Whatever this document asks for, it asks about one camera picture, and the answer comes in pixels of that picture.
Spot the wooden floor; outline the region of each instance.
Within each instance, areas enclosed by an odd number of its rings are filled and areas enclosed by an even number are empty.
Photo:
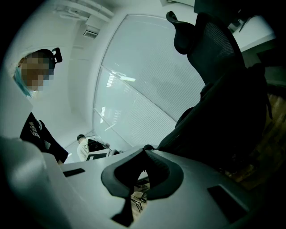
[[[273,119],[267,112],[266,124],[260,142],[250,155],[255,163],[249,164],[235,174],[226,175],[251,190],[265,181],[285,161],[286,154],[286,100],[268,94]]]

